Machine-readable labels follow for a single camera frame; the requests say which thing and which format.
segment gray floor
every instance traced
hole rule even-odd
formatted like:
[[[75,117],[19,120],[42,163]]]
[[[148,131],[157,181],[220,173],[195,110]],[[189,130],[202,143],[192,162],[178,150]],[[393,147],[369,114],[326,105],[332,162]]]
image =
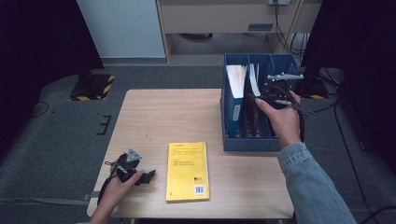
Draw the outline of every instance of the gray floor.
[[[177,46],[169,63],[107,64],[107,72],[116,78],[103,101],[69,101],[68,94],[78,80],[76,75],[43,89],[40,101],[44,103],[37,104],[32,112],[34,118],[27,121],[0,166],[0,199],[13,202],[0,204],[0,223],[89,220],[87,205],[80,199],[93,189],[125,92],[129,89],[220,88],[223,53],[270,52],[261,35],[214,34],[213,39],[204,40],[177,36],[175,41]],[[330,71],[335,77],[338,75],[336,69]],[[305,100],[303,106],[314,111],[336,99],[337,96],[332,95],[324,100]],[[396,175],[375,152],[361,150],[346,112],[339,107],[336,111],[370,208],[375,211],[396,205]],[[109,127],[105,135],[98,135],[104,130],[101,123],[106,122],[105,116],[111,116]],[[363,221],[369,214],[336,125],[333,107],[307,118],[305,126],[306,144],[332,178],[357,221]],[[32,198],[71,200],[67,201],[71,205],[27,200]],[[15,199],[24,199],[24,203],[16,203]],[[384,212],[377,220],[395,223],[396,213]]]

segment denim jacket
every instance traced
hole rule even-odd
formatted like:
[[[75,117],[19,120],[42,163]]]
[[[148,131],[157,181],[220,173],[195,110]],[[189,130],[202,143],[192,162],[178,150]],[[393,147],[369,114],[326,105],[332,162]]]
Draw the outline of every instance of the denim jacket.
[[[277,159],[286,177],[297,223],[357,223],[304,143],[284,147]]]

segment white wall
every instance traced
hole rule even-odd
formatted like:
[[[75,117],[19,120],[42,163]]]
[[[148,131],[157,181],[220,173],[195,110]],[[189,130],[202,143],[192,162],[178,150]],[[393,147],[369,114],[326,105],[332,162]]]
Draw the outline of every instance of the white wall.
[[[78,0],[101,58],[165,58],[155,0]]]

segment power outlet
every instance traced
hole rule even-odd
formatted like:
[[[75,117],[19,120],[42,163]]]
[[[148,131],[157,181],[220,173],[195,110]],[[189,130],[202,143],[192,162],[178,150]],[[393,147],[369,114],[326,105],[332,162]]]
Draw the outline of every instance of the power outlet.
[[[268,5],[273,6],[277,2],[279,6],[287,6],[290,5],[290,0],[268,0]]]

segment hand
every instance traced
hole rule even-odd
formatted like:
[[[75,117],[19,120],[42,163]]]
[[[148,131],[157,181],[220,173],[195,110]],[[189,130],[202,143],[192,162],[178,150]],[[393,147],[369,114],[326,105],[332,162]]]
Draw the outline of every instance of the hand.
[[[124,183],[117,176],[113,177],[103,193],[102,200],[92,214],[91,222],[98,224],[107,223],[111,212],[113,212],[117,204],[125,197],[134,183],[140,179],[142,174],[143,171],[139,171]]]
[[[300,104],[301,98],[294,92],[290,92],[293,98]],[[287,106],[283,109],[274,109],[264,100],[256,98],[256,104],[271,120],[274,132],[279,138],[280,146],[286,147],[289,144],[301,142],[300,139],[300,117],[298,112]]]

